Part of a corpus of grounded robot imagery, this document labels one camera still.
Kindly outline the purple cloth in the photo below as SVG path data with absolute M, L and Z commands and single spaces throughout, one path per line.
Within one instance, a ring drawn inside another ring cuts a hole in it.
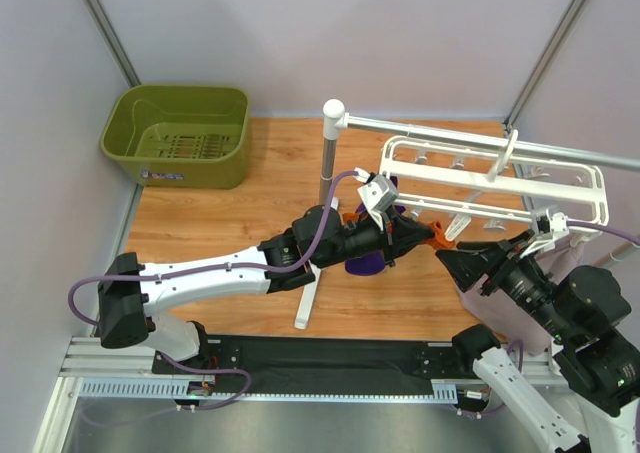
M 355 212 L 361 211 L 365 211 L 364 205 L 362 203 L 359 205 Z M 368 218 L 372 221 L 372 224 L 374 226 L 375 239 L 381 241 L 381 246 L 375 249 L 373 252 L 369 252 L 361 257 L 346 261 L 346 272 L 356 276 L 374 276 L 381 273 L 386 268 L 382 256 L 382 239 L 384 230 L 380 231 L 372 218 L 370 216 Z

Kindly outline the white clip sock hanger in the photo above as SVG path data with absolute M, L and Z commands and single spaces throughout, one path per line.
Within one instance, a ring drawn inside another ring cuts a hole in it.
M 531 212 L 552 205 L 567 215 L 569 235 L 573 237 L 574 244 L 588 242 L 598 236 L 610 219 L 602 171 L 596 166 L 516 155 L 514 151 L 517 136 L 518 133 L 513 132 L 508 137 L 507 145 L 496 153 L 479 147 L 462 147 L 395 136 L 388 139 L 382 149 L 379 173 L 389 178 L 395 176 L 427 184 L 429 188 L 420 194 L 400 192 L 395 203 L 412 210 L 449 214 L 452 220 L 445 233 L 449 240 L 455 240 L 474 217 L 522 223 L 532 227 Z M 486 172 L 475 172 L 427 163 L 411 163 L 399 159 L 399 150 L 482 160 L 489 162 L 491 168 Z M 570 185 L 502 174 L 505 168 L 517 166 L 575 173 L 584 182 Z M 479 203 L 477 199 L 486 194 L 538 199 L 543 205 L 525 211 Z

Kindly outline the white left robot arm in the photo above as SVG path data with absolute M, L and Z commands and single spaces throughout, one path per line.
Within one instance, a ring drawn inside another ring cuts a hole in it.
M 386 265 L 435 240 L 438 227 L 388 208 L 378 225 L 366 212 L 347 219 L 314 206 L 283 233 L 234 254 L 184 263 L 141 263 L 120 254 L 97 287 L 99 337 L 105 349 L 144 345 L 185 361 L 204 353 L 204 328 L 168 310 L 237 294 L 294 290 L 317 271 L 379 253 Z

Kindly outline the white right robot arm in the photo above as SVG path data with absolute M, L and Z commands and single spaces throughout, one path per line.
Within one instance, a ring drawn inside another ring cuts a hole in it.
M 639 449 L 639 351 L 617 329 L 631 306 L 613 274 L 574 268 L 552 282 L 527 252 L 527 235 L 461 243 L 436 256 L 462 292 L 503 291 L 551 336 L 549 367 L 518 366 L 483 324 L 452 339 L 462 371 L 490 387 L 541 452 Z

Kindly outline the orange sock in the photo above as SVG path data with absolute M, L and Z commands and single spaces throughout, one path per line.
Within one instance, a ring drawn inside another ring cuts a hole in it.
M 426 245 L 434 250 L 451 250 L 456 247 L 454 240 L 446 238 L 445 230 L 439 221 L 430 222 L 427 226 L 431 229 L 433 236 L 424 241 Z
M 361 221 L 366 220 L 369 214 L 366 211 L 361 212 L 346 212 L 342 214 L 342 221 L 344 224 L 358 224 Z

